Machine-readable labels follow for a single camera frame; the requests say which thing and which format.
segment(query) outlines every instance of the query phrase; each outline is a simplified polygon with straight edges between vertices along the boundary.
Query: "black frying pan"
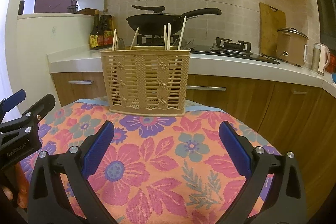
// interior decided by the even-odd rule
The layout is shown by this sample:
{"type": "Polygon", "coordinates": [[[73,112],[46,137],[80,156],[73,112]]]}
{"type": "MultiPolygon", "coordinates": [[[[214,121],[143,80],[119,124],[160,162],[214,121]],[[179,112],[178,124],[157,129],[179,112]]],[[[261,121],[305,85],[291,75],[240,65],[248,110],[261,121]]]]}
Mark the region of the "black frying pan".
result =
{"type": "Polygon", "coordinates": [[[191,18],[200,15],[221,15],[222,11],[218,8],[198,9],[184,13],[182,15],[165,14],[164,6],[160,7],[132,7],[139,10],[153,11],[153,14],[135,15],[127,18],[130,27],[136,31],[139,27],[139,34],[142,35],[163,35],[163,25],[168,28],[168,23],[171,24],[171,34],[177,33],[182,29],[184,17],[191,18]]]}

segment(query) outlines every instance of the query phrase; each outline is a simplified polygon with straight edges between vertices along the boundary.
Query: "bottle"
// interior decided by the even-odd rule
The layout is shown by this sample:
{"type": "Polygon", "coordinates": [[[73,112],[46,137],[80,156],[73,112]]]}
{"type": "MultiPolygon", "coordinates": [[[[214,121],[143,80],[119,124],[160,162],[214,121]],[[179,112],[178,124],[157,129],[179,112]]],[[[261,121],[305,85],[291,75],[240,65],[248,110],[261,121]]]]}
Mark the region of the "bottle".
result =
{"type": "Polygon", "coordinates": [[[23,15],[23,9],[25,8],[25,1],[24,0],[20,0],[20,4],[19,4],[19,15],[23,15]]]}
{"type": "Polygon", "coordinates": [[[94,12],[94,24],[92,32],[90,33],[90,50],[97,50],[103,48],[104,45],[104,32],[101,29],[99,21],[99,10],[94,12]]]}
{"type": "Polygon", "coordinates": [[[112,30],[112,16],[107,14],[107,9],[104,10],[104,14],[100,17],[102,29],[104,32],[104,47],[112,47],[113,42],[113,30],[112,30]]]}

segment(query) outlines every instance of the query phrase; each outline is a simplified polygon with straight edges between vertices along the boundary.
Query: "blue gripper pad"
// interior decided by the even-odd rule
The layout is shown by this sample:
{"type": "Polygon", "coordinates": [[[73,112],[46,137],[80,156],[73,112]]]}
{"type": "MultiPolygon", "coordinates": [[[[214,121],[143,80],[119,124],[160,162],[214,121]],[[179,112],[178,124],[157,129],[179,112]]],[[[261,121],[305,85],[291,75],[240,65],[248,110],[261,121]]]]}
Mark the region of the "blue gripper pad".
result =
{"type": "Polygon", "coordinates": [[[236,131],[227,121],[222,122],[219,126],[219,137],[239,175],[249,179],[252,174],[251,158],[239,142],[236,131]]]}
{"type": "Polygon", "coordinates": [[[25,99],[26,92],[24,90],[19,90],[3,102],[3,112],[11,111],[14,107],[16,107],[19,103],[23,102],[25,99]]]}
{"type": "Polygon", "coordinates": [[[91,135],[88,137],[95,137],[95,141],[83,157],[83,168],[81,173],[85,179],[88,179],[90,175],[96,173],[97,168],[101,160],[103,159],[106,150],[110,146],[113,136],[113,123],[106,121],[96,135],[91,135]]]}

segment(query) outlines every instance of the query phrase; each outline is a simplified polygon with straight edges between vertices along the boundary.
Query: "cabinet handle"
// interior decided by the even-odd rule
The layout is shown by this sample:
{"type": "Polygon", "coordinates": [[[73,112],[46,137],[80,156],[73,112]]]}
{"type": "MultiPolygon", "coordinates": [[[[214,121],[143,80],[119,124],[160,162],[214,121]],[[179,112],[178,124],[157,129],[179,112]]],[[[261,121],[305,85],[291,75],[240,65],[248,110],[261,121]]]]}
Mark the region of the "cabinet handle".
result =
{"type": "Polygon", "coordinates": [[[69,84],[92,85],[93,81],[69,81],[69,84]]]}
{"type": "Polygon", "coordinates": [[[295,90],[292,90],[292,93],[293,94],[306,95],[308,92],[306,92],[306,91],[295,91],[295,90]]]}
{"type": "Polygon", "coordinates": [[[193,86],[189,85],[187,86],[187,90],[220,90],[220,91],[225,91],[226,88],[217,88],[214,86],[193,86]]]}

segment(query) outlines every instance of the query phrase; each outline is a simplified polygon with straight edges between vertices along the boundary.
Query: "cooker lid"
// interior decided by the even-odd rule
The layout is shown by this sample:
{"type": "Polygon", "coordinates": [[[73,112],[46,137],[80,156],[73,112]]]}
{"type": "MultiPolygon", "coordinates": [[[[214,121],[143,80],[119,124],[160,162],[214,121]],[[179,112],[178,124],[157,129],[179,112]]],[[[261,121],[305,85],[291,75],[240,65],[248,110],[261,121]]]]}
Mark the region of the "cooker lid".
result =
{"type": "Polygon", "coordinates": [[[278,31],[296,33],[296,34],[301,35],[301,36],[303,36],[303,37],[305,37],[309,40],[309,38],[303,32],[299,32],[297,29],[294,29],[294,28],[281,28],[281,29],[278,29],[278,31]]]}

